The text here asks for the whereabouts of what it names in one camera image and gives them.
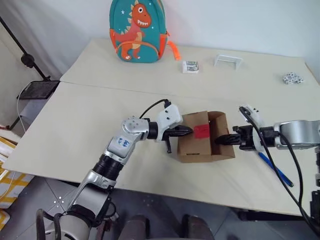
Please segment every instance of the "robotic arm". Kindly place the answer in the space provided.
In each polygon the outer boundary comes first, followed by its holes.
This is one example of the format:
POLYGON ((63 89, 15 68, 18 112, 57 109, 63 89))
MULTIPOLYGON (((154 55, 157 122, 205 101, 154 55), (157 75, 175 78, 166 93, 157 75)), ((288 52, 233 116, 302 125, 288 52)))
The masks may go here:
MULTIPOLYGON (((266 144, 266 147, 276 147, 279 150, 292 149, 305 150, 315 147, 316 165, 318 172, 315 175, 315 183, 320 187, 320 120, 307 121, 295 120, 278 122, 274 126, 265 126, 255 108, 250 106, 239 108, 240 112, 248 122, 257 126, 266 144)), ((265 149, 253 125, 234 126, 236 134, 227 134, 218 137, 216 144, 239 145, 239 149, 244 151, 263 152, 265 149)), ((312 222, 312 230, 320 236, 320 190, 312 192, 310 202, 310 216, 308 221, 312 222)))
POLYGON ((191 128, 179 125, 182 117, 176 105, 167 101, 164 106, 165 109, 158 114, 155 122, 135 116, 122 122, 121 130, 111 139, 99 161, 75 191, 66 214, 54 216, 53 223, 46 231, 43 223, 37 220, 37 237, 42 237, 38 239, 87 240, 90 229, 103 221, 112 200, 111 192, 116 179, 136 143, 146 139, 165 141, 167 152, 171 153, 170 137, 193 132, 191 128))

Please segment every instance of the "wire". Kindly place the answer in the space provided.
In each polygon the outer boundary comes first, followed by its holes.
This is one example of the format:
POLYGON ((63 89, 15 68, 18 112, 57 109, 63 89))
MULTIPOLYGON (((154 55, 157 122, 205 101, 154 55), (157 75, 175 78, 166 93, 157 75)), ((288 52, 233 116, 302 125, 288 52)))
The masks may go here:
POLYGON ((301 174, 301 169, 300 169, 300 166, 299 166, 299 163, 296 158, 296 155, 292 149, 292 146, 291 144, 289 143, 288 139, 287 140, 287 145, 288 145, 288 149, 292 155, 292 158, 297 166, 297 170, 298 170, 298 174, 299 174, 299 181, 300 181, 300 186, 302 185, 302 188, 300 188, 300 191, 299 191, 299 201, 295 198, 295 196, 292 194, 292 192, 289 190, 289 188, 287 187, 286 183, 283 181, 283 179, 281 178, 278 170, 277 170, 277 167, 276 167, 276 164, 273 160, 273 158, 271 157, 271 154, 269 152, 269 149, 268 149, 268 146, 264 140, 264 137, 262 136, 258 126, 255 124, 255 122, 252 120, 252 118, 250 117, 250 113, 246 110, 245 107, 241 106, 239 108, 240 112, 243 114, 243 116, 248 120, 248 122, 253 126, 253 128, 256 130, 260 140, 261 140, 261 143, 266 151, 266 154, 268 155, 268 158, 272 164, 272 167, 273 167, 273 170, 275 172, 275 174, 277 175, 278 179, 280 180, 280 182, 282 183, 283 187, 285 188, 285 190, 288 192, 288 194, 290 195, 290 197, 293 199, 293 201, 295 202, 295 204, 299 207, 299 210, 301 212, 301 215, 304 219, 304 221, 308 224, 308 226, 313 230, 313 232, 318 236, 320 237, 320 232, 316 229, 316 227, 313 225, 313 223, 310 221, 310 217, 307 215, 306 211, 303 209, 302 205, 301 205, 301 202, 302 202, 302 194, 303 194, 303 178, 302 178, 302 174, 301 174))
MULTIPOLYGON (((27 85, 25 85, 24 88, 20 91, 19 96, 17 98, 17 102, 16 102, 16 111, 18 113, 18 117, 20 119, 20 122, 21 122, 21 125, 22 125, 24 133, 26 133, 26 129, 25 129, 24 123, 22 122, 22 119, 21 119, 21 116, 20 116, 20 112, 19 112, 19 98, 20 98, 21 93, 29 86, 30 83, 31 82, 29 82, 27 85)), ((8 193, 8 191, 9 191, 9 189, 10 189, 10 187, 11 187, 13 181, 14 181, 15 176, 16 176, 16 172, 13 172, 10 184, 9 184, 8 188, 6 189, 6 191, 0 196, 0 199, 2 199, 8 193)))
POLYGON ((170 101, 169 101, 168 99, 161 99, 161 100, 155 102, 154 104, 152 104, 150 107, 148 107, 148 108, 142 113, 142 115, 141 115, 139 118, 142 119, 143 116, 144 116, 150 109, 152 109, 155 105, 157 105, 157 104, 159 104, 159 103, 162 103, 162 102, 164 102, 165 105, 170 103, 170 101))
POLYGON ((24 88, 22 88, 22 90, 20 91, 20 93, 18 95, 17 101, 16 101, 16 112, 18 113, 18 117, 19 117, 19 120, 21 122, 21 125, 22 125, 24 133, 26 133, 26 129, 25 129, 24 123, 22 122, 22 119, 21 119, 21 116, 20 116, 19 100, 20 100, 20 96, 21 96, 22 92, 31 84, 31 82, 29 82, 27 85, 24 86, 24 88))
POLYGON ((14 179, 15 179, 15 176, 16 176, 16 172, 14 171, 14 172, 13 172, 13 175, 12 175, 12 178, 11 178, 11 181, 10 181, 10 184, 9 184, 8 188, 6 189, 6 191, 0 196, 0 200, 1 200, 4 196, 6 196, 6 194, 8 193, 8 191, 9 191, 11 185, 12 185, 12 182, 13 182, 14 179))
POLYGON ((54 224, 54 239, 61 240, 61 227, 60 227, 60 217, 62 213, 56 213, 53 217, 53 224, 54 224))
POLYGON ((109 215, 105 215, 104 216, 105 219, 111 218, 117 212, 116 205, 112 201, 110 202, 110 204, 113 206, 113 212, 111 214, 109 214, 109 215))
POLYGON ((286 138, 286 136, 284 136, 281 132, 277 132, 279 134, 279 136, 285 141, 291 155, 292 155, 292 158, 293 158, 293 161, 295 163, 295 166, 296 166, 296 169, 298 171, 298 175, 299 175, 299 183, 300 183, 300 191, 299 191, 299 200, 298 200, 298 203, 300 206, 302 206, 302 197, 303 197, 303 194, 304 194, 304 184, 303 184, 303 177, 302 177, 302 173, 301 173, 301 168, 300 168, 300 165, 299 165, 299 162, 298 162, 298 159, 296 157, 296 154, 292 148, 292 145, 291 143, 289 142, 289 140, 286 138))
POLYGON ((49 215, 43 209, 40 208, 36 211, 36 220, 35 220, 36 240, 46 240, 44 217, 51 221, 54 220, 54 217, 49 215))

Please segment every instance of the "red label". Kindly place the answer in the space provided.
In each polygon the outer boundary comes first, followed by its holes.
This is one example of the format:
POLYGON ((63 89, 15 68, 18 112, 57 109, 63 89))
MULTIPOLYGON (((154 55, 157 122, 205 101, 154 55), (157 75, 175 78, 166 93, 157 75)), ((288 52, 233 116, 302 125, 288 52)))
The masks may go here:
POLYGON ((209 124, 198 125, 193 129, 194 137, 196 139, 205 139, 210 137, 209 124))

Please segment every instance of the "black cable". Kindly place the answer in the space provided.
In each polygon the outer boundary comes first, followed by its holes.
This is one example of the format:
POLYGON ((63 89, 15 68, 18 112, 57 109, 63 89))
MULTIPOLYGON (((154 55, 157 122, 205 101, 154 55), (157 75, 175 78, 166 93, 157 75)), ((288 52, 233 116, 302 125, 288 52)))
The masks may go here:
POLYGON ((53 217, 54 224, 54 240, 61 240, 61 227, 60 227, 60 217, 61 213, 56 213, 53 217))
POLYGON ((49 215, 43 209, 38 209, 36 211, 36 220, 35 220, 36 240, 46 240, 44 217, 51 221, 54 220, 54 217, 49 215))
POLYGON ((298 159, 297 159, 296 154, 295 154, 295 152, 294 152, 294 150, 292 148, 292 145, 289 142, 289 140, 287 139, 287 137, 285 135, 283 135, 279 131, 277 132, 277 134, 285 141, 285 144, 287 145, 287 147, 288 147, 288 149, 289 149, 289 151, 290 151, 290 153, 292 155, 293 161, 294 161, 296 169, 298 171, 299 183, 300 183, 300 192, 299 192, 298 203, 299 203, 299 206, 302 206, 302 197, 303 197, 303 194, 304 194, 304 184, 303 184, 303 178, 302 178, 301 168, 300 168, 298 159))
POLYGON ((150 107, 148 107, 148 108, 142 113, 142 115, 141 115, 139 118, 142 119, 143 116, 144 116, 150 109, 152 109, 155 105, 157 105, 157 104, 159 104, 159 103, 162 103, 162 102, 164 102, 164 107, 165 107, 165 108, 170 105, 170 101, 169 101, 168 99, 161 99, 161 100, 155 102, 154 104, 152 104, 150 107))
POLYGON ((111 214, 108 214, 108 215, 105 215, 104 218, 105 219, 108 219, 108 218, 111 218, 113 215, 116 214, 117 212, 117 207, 116 205, 111 201, 110 204, 113 206, 113 212, 111 214))
POLYGON ((36 211, 36 240, 46 240, 46 231, 44 218, 53 221, 54 224, 54 239, 61 240, 61 227, 60 227, 60 217, 63 216, 62 213, 57 213, 54 216, 51 216, 43 209, 38 209, 36 211))
MULTIPOLYGON (((253 128, 256 130, 256 132, 257 132, 257 134, 258 134, 258 136, 259 136, 259 138, 260 138, 260 141, 261 141, 261 143, 262 143, 262 145, 263 145, 263 147, 264 147, 264 149, 265 149, 265 151, 266 151, 266 154, 267 154, 267 156, 268 156, 268 158, 269 158, 269 160, 270 160, 270 162, 271 162, 271 164, 272 164, 272 167, 273 167, 273 170, 274 170, 275 174, 277 175, 278 179, 280 180, 280 182, 282 183, 283 187, 284 187, 285 190, 288 192, 288 194, 290 195, 290 197, 293 199, 293 201, 295 202, 295 204, 299 207, 299 210, 300 210, 300 212, 301 212, 301 215, 302 215, 304 221, 308 224, 308 226, 312 229, 312 231, 313 231, 318 237, 320 237, 320 232, 315 228, 315 226, 313 226, 312 222, 310 221, 310 217, 307 215, 306 211, 303 209, 303 207, 302 207, 302 205, 300 204, 300 202, 295 198, 295 196, 292 194, 292 192, 291 192, 291 191, 289 190, 289 188, 287 187, 286 183, 285 183, 285 182, 283 181, 283 179, 281 178, 281 176, 280 176, 280 174, 279 174, 279 172, 278 172, 278 169, 277 169, 277 167, 276 167, 276 164, 275 164, 273 158, 271 157, 271 154, 270 154, 269 149, 268 149, 268 146, 267 146, 267 144, 266 144, 266 142, 265 142, 265 140, 264 140, 264 137, 262 136, 262 134, 261 134, 258 126, 257 126, 257 125, 255 124, 255 122, 251 119, 250 113, 247 111, 247 109, 246 109, 245 107, 242 107, 242 106, 239 108, 239 110, 240 110, 240 112, 243 114, 243 116, 248 120, 248 122, 253 126, 253 128)), ((292 150, 292 151, 290 151, 292 157, 296 157, 296 155, 295 155, 295 153, 293 152, 293 149, 292 149, 292 146, 291 146, 290 143, 289 143, 289 145, 290 145, 291 150, 292 150)), ((302 175, 300 175, 300 174, 301 174, 300 166, 299 166, 298 161, 295 161, 295 163, 297 163, 296 166, 298 166, 298 167, 297 167, 297 170, 299 169, 299 170, 298 170, 298 174, 299 174, 299 180, 301 180, 301 181, 300 181, 300 186, 301 186, 301 184, 303 185, 303 179, 302 179, 302 175)), ((302 190, 303 190, 303 188, 300 189, 299 199, 300 199, 300 196, 302 195, 302 194, 301 194, 301 193, 302 193, 302 190)))

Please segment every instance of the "orange dinosaur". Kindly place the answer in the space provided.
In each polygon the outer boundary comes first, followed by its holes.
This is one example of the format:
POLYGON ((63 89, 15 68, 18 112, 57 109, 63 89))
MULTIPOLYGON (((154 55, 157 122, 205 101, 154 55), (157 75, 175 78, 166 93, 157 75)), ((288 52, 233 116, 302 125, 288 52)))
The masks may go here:
MULTIPOLYGON (((134 6, 131 5, 131 12, 129 13, 129 15, 132 17, 128 18, 128 22, 131 24, 131 26, 127 26, 124 32, 115 32, 115 40, 120 43, 126 41, 141 42, 142 37, 145 36, 145 33, 141 31, 140 28, 148 28, 151 24, 151 17, 145 5, 139 3, 138 0, 135 0, 134 6)), ((127 61, 131 60, 132 57, 128 54, 128 51, 131 49, 133 49, 133 57, 136 59, 140 59, 140 57, 138 56, 140 46, 141 44, 137 43, 123 44, 121 50, 122 59, 127 61)))

